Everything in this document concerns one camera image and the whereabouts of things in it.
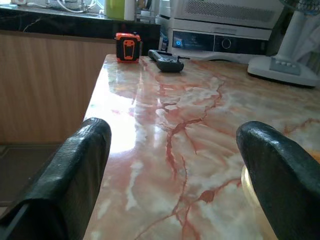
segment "green bottle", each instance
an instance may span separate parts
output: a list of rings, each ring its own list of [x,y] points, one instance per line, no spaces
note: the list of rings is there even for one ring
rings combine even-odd
[[[105,0],[104,14],[110,19],[125,18],[125,0]]]

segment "white bottle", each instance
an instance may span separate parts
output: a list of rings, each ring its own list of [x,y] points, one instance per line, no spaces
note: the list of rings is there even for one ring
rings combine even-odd
[[[136,12],[136,0],[125,0],[124,2],[124,20],[134,21]]]

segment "floor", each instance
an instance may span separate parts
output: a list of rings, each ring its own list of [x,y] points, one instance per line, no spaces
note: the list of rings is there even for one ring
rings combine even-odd
[[[0,215],[59,144],[0,145]]]

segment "white electric fan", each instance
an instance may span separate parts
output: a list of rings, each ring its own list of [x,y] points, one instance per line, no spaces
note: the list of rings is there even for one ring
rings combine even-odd
[[[320,83],[308,67],[292,60],[296,43],[304,27],[306,15],[320,13],[320,0],[280,0],[285,6],[295,9],[286,30],[280,49],[275,56],[259,56],[250,60],[248,73],[281,82],[315,87]]]

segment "fan base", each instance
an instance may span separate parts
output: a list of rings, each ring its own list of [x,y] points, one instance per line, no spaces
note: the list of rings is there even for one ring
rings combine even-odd
[[[320,82],[319,76],[308,67],[298,62],[278,59],[277,56],[254,57],[250,60],[247,71],[258,77],[301,86],[315,87]]]

